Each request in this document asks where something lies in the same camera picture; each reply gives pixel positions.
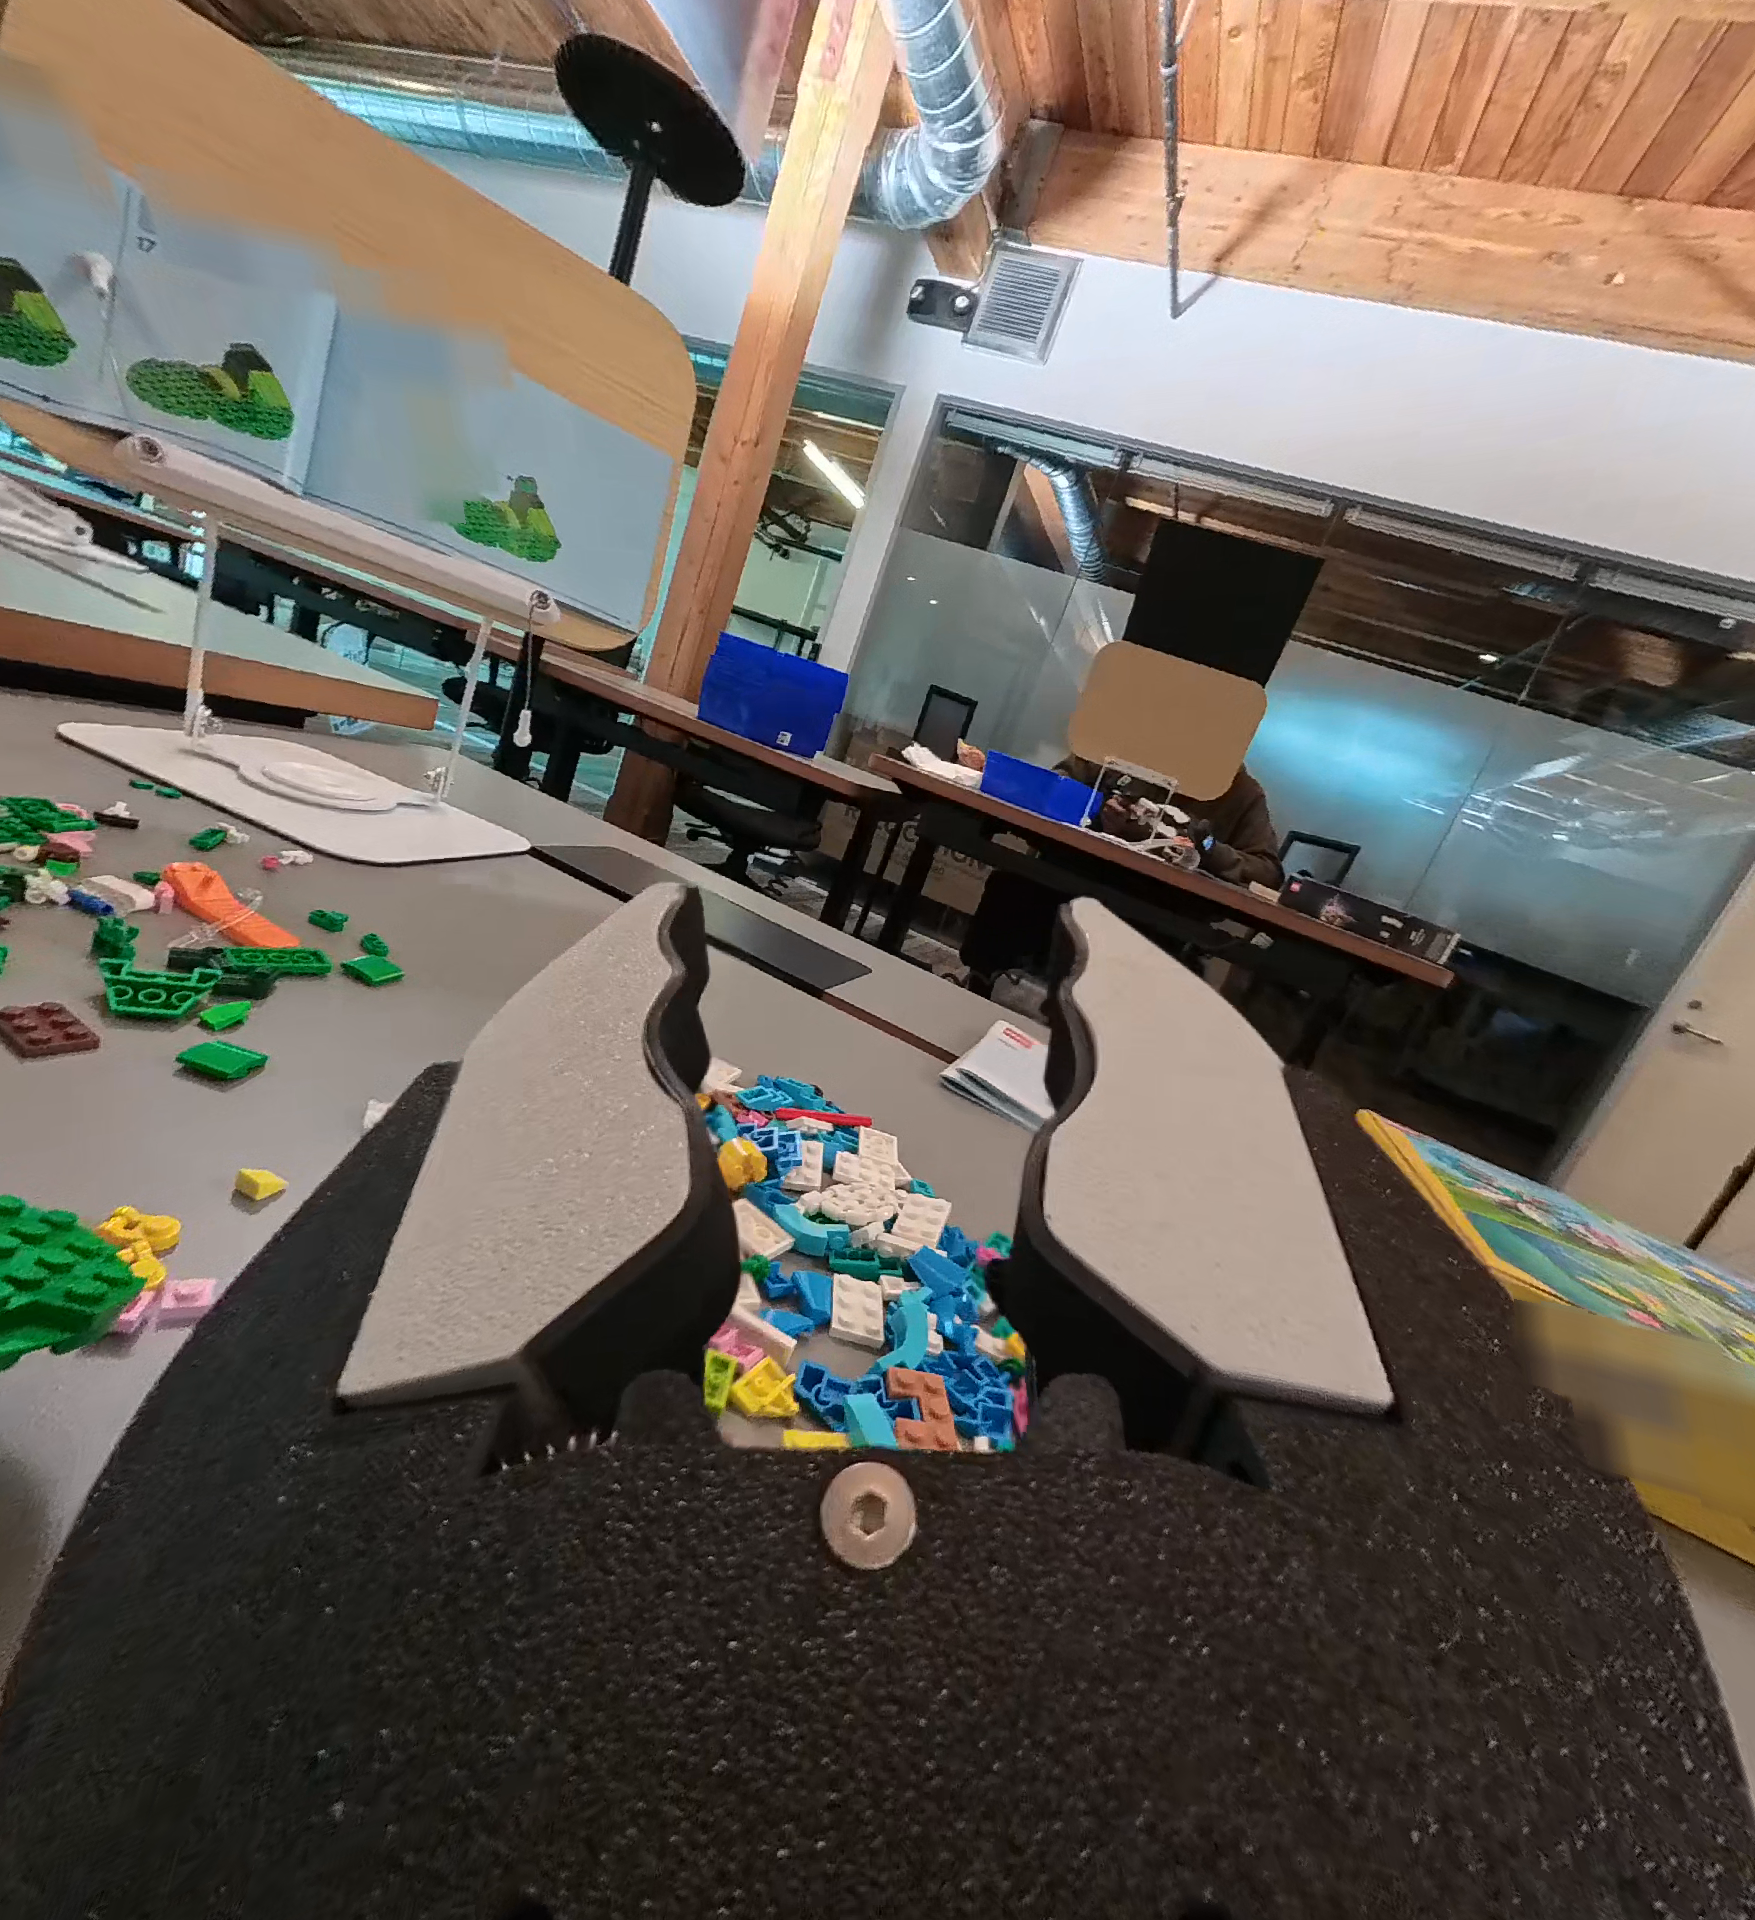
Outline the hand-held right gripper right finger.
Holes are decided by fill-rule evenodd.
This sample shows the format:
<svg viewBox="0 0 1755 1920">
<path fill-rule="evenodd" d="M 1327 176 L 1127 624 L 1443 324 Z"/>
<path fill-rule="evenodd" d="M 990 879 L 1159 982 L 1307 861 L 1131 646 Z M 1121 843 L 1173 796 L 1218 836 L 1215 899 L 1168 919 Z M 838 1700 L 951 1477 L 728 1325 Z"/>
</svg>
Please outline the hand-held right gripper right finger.
<svg viewBox="0 0 1755 1920">
<path fill-rule="evenodd" d="M 1104 1379 L 1137 1451 L 1225 1455 L 1249 1403 L 1396 1393 L 1278 1053 L 1095 899 L 1058 915 L 1045 1088 L 993 1290 L 1043 1385 Z"/>
</svg>

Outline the flat instruction booklet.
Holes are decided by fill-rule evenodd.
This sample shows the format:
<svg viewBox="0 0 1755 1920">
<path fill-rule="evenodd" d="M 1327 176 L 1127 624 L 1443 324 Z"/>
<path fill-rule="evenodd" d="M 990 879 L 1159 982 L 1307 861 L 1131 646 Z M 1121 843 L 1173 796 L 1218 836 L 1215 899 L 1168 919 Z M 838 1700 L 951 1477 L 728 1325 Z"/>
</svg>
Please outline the flat instruction booklet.
<svg viewBox="0 0 1755 1920">
<path fill-rule="evenodd" d="M 938 1082 L 1034 1133 L 1053 1118 L 1050 1055 L 1042 1028 L 995 1020 L 938 1072 Z"/>
</svg>

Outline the yellow toy set box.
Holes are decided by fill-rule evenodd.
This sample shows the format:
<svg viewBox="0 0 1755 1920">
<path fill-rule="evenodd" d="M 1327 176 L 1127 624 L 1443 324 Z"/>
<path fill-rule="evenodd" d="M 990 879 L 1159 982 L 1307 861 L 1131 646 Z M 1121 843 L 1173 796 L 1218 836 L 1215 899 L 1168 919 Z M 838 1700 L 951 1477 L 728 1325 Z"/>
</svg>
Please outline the yellow toy set box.
<svg viewBox="0 0 1755 1920">
<path fill-rule="evenodd" d="M 1755 1567 L 1755 1276 L 1382 1113 L 1360 1125 L 1513 1298 L 1591 1464 Z"/>
</svg>

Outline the scatter of green toy bricks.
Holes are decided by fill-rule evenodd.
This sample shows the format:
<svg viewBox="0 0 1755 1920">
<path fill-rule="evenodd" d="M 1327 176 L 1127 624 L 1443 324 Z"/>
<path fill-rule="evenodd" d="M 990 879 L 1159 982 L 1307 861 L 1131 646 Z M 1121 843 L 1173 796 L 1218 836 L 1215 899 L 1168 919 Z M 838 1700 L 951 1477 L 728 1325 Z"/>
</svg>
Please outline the scatter of green toy bricks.
<svg viewBox="0 0 1755 1920">
<path fill-rule="evenodd" d="M 175 850 L 135 850 L 154 802 L 181 791 L 129 779 L 106 802 L 0 795 L 0 1007 L 55 1001 L 100 1031 L 156 1028 L 181 1036 L 175 1068 L 212 1084 L 238 1084 L 268 1064 L 241 1028 L 277 990 L 344 978 L 392 988 L 407 978 L 392 943 L 350 914 L 293 907 L 272 919 L 263 891 L 219 866 L 248 833 L 212 821 L 188 830 Z M 163 868 L 203 861 L 264 915 L 299 935 L 299 948 L 217 946 L 174 904 Z"/>
</svg>

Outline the blue storage bin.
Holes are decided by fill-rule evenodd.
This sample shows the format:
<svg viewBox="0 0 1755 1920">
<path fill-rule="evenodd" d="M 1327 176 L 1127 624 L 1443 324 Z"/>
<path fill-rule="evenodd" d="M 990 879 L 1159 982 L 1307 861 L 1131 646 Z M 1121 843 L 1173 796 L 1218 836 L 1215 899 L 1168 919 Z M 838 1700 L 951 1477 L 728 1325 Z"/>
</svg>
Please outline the blue storage bin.
<svg viewBox="0 0 1755 1920">
<path fill-rule="evenodd" d="M 698 688 L 698 717 L 756 745 L 814 758 L 832 742 L 847 696 L 841 667 L 722 633 Z"/>
<path fill-rule="evenodd" d="M 1104 802 L 1092 782 L 997 751 L 984 754 L 979 793 L 1009 809 L 1070 829 L 1092 824 Z"/>
</svg>

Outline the dark boxed set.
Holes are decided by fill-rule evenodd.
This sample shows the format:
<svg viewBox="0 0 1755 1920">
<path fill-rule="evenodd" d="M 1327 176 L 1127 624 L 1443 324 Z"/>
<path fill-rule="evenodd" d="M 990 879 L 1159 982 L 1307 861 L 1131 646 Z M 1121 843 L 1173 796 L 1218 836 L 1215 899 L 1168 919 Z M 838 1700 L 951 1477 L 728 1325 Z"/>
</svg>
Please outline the dark boxed set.
<svg viewBox="0 0 1755 1920">
<path fill-rule="evenodd" d="M 1288 878 L 1280 904 L 1354 938 L 1393 948 L 1434 966 L 1450 961 L 1460 934 L 1404 914 L 1399 907 L 1356 896 L 1312 876 Z"/>
</svg>

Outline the scattered pink yellow toy bricks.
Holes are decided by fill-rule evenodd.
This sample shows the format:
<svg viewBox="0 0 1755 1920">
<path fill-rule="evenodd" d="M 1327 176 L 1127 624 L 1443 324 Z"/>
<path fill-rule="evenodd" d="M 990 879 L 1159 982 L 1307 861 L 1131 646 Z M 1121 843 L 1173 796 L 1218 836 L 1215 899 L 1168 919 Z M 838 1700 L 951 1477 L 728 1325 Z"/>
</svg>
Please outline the scattered pink yellow toy bricks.
<svg viewBox="0 0 1755 1920">
<path fill-rule="evenodd" d="M 95 1234 L 114 1248 L 134 1280 L 129 1300 L 103 1337 L 132 1340 L 149 1329 L 194 1326 L 219 1302 L 219 1280 L 169 1275 L 169 1256 L 181 1241 L 175 1217 L 122 1205 L 95 1225 Z"/>
</svg>

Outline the silver flexible air duct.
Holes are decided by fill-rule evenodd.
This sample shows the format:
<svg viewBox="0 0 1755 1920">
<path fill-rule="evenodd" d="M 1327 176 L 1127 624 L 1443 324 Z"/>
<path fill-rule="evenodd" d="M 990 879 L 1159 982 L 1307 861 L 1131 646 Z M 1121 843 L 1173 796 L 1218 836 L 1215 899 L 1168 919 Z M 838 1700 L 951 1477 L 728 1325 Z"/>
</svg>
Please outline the silver flexible air duct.
<svg viewBox="0 0 1755 1920">
<path fill-rule="evenodd" d="M 1075 572 L 1092 582 L 1108 584 L 1111 561 L 1104 540 L 1102 506 L 1090 472 L 1053 454 L 1029 454 L 1025 472 L 1042 476 L 1051 489 L 1062 540 Z"/>
<path fill-rule="evenodd" d="M 980 4 L 895 1 L 886 12 L 917 120 L 868 150 L 847 214 L 927 231 L 955 222 L 997 173 L 1004 99 Z"/>
</svg>

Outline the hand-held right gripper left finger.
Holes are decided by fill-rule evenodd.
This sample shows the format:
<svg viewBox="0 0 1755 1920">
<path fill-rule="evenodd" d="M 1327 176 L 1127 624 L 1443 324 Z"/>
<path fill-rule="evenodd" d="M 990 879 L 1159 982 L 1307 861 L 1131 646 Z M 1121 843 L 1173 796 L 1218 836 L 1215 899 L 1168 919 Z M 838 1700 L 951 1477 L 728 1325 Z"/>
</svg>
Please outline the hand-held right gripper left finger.
<svg viewBox="0 0 1755 1920">
<path fill-rule="evenodd" d="M 655 884 L 528 981 L 459 1066 L 337 1378 L 350 1412 L 499 1395 L 534 1444 L 695 1378 L 734 1302 L 732 1196 L 698 1110 L 705 911 Z"/>
</svg>

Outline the black wall screen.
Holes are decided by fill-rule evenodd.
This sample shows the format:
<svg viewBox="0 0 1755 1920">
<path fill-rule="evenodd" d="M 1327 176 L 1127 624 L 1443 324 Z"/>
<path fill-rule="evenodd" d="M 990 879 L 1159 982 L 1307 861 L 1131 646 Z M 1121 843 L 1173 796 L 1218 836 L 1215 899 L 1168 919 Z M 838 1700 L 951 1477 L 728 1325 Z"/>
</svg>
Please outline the black wall screen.
<svg viewBox="0 0 1755 1920">
<path fill-rule="evenodd" d="M 1124 641 L 1269 685 L 1321 577 L 1321 554 L 1161 522 Z"/>
</svg>

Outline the wooden support post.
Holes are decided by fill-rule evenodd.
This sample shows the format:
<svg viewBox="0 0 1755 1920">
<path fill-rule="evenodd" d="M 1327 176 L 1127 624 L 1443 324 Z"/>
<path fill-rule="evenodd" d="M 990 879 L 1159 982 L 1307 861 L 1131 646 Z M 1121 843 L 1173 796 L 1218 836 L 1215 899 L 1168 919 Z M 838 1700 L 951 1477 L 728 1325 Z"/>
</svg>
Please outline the wooden support post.
<svg viewBox="0 0 1755 1920">
<path fill-rule="evenodd" d="M 648 685 L 687 704 L 696 699 L 734 605 L 893 67 L 880 1 L 817 6 L 748 297 L 650 648 Z"/>
</svg>

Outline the grey wooden-edged table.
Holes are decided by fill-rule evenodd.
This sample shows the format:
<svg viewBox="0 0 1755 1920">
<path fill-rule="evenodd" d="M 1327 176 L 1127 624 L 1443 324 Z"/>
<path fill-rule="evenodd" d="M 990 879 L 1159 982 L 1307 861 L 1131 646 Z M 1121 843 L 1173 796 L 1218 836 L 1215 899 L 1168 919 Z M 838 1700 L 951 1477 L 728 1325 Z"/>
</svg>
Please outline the grey wooden-edged table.
<svg viewBox="0 0 1755 1920">
<path fill-rule="evenodd" d="M 196 607 L 193 589 L 141 567 L 0 538 L 0 690 L 178 714 Z M 219 603 L 204 691 L 229 722 L 329 715 L 433 731 L 439 717 L 437 696 Z"/>
</svg>

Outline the pile of colourful toy bricks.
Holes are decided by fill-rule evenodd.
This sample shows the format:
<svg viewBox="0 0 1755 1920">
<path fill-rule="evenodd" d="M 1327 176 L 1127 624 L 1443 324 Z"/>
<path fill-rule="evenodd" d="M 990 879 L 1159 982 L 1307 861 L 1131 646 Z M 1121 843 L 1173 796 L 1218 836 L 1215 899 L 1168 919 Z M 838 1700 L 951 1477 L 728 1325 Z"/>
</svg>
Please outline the pile of colourful toy bricks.
<svg viewBox="0 0 1755 1920">
<path fill-rule="evenodd" d="M 1013 1451 L 1036 1365 L 993 1292 L 1011 1239 L 962 1231 L 901 1141 L 816 1082 L 712 1063 L 698 1108 L 740 1256 L 701 1367 L 728 1441 Z"/>
</svg>

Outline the white acrylic stand base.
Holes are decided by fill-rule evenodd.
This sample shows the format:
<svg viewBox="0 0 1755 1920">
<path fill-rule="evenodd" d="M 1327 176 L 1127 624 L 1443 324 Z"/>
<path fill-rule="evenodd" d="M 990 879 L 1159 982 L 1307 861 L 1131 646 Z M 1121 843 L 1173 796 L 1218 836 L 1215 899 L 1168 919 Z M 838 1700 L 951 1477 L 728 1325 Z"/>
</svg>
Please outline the white acrylic stand base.
<svg viewBox="0 0 1755 1920">
<path fill-rule="evenodd" d="M 422 586 L 479 619 L 479 648 L 499 624 L 526 640 L 554 638 L 564 621 L 556 595 L 499 567 L 462 561 L 401 538 L 379 525 L 314 503 L 141 429 L 117 454 L 156 492 L 206 517 L 206 536 L 285 535 L 324 557 L 387 582 Z M 528 850 L 528 838 L 461 810 L 453 800 L 455 745 L 419 786 L 375 775 L 314 745 L 225 731 L 208 701 L 208 615 L 194 618 L 185 714 L 175 727 L 62 722 L 57 737 L 132 775 L 171 784 L 237 821 L 280 830 L 324 855 L 378 868 L 440 866 Z"/>
</svg>

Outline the long wooden-edged table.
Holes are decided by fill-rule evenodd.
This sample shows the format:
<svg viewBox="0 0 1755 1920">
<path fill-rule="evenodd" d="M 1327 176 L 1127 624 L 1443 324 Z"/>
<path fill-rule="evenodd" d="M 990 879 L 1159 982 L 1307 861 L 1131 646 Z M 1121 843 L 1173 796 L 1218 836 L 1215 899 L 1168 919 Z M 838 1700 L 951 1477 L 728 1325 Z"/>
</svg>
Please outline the long wooden-edged table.
<svg viewBox="0 0 1755 1920">
<path fill-rule="evenodd" d="M 1074 829 L 962 788 L 893 757 L 874 769 L 910 800 L 917 844 L 907 860 L 877 946 L 905 948 L 940 850 L 1015 871 L 1065 899 L 1097 899 L 1140 932 L 1204 958 L 1223 958 L 1300 990 L 1304 1024 L 1285 1060 L 1309 1068 L 1345 1019 L 1356 985 L 1387 977 L 1447 993 L 1450 968 L 1321 924 L 1247 887 L 1188 871 L 1131 844 Z"/>
<path fill-rule="evenodd" d="M 569 800 L 585 751 L 610 747 L 622 753 L 622 771 L 643 767 L 667 780 L 673 812 L 722 844 L 718 873 L 740 886 L 751 884 L 756 855 L 817 854 L 823 810 L 845 807 L 847 838 L 821 906 L 823 924 L 838 932 L 856 906 L 880 827 L 905 814 L 903 791 L 880 775 L 751 740 L 625 670 L 571 648 L 524 641 L 505 722 L 511 772 L 528 769 L 537 723 L 547 725 L 545 795 Z"/>
</svg>

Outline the black round pole-mounted disc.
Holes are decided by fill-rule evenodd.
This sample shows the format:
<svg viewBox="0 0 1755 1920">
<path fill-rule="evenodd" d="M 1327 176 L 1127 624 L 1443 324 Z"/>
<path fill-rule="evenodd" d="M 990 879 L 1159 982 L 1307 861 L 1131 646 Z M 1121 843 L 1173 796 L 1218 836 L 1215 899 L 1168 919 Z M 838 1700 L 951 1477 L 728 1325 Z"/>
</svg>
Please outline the black round pole-mounted disc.
<svg viewBox="0 0 1755 1920">
<path fill-rule="evenodd" d="M 725 207 L 744 185 L 747 163 L 721 112 L 671 67 L 600 33 L 578 33 L 554 58 L 573 115 L 623 163 L 627 180 L 610 278 L 631 285 L 655 185 L 698 207 Z"/>
</svg>

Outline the wall air vent grille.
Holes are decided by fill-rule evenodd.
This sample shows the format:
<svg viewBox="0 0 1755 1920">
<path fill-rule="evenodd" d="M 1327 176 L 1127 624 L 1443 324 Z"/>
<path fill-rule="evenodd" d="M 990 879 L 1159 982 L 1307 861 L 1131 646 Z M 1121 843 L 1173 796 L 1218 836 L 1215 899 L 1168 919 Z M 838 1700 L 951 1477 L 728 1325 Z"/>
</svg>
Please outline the wall air vent grille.
<svg viewBox="0 0 1755 1920">
<path fill-rule="evenodd" d="M 998 241 L 975 286 L 962 342 L 993 357 L 1045 364 L 1082 270 L 1082 256 Z"/>
</svg>

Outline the orange brick separator tool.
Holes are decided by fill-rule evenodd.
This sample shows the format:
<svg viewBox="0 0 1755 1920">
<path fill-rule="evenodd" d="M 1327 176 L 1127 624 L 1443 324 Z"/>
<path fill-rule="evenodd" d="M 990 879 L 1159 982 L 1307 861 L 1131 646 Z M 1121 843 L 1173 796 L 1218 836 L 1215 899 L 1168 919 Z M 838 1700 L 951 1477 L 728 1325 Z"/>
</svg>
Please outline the orange brick separator tool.
<svg viewBox="0 0 1755 1920">
<path fill-rule="evenodd" d="M 217 946 L 247 950 L 299 948 L 299 935 L 268 919 L 255 896 L 237 894 L 203 861 L 171 861 L 163 868 L 174 904 L 212 935 Z"/>
</svg>

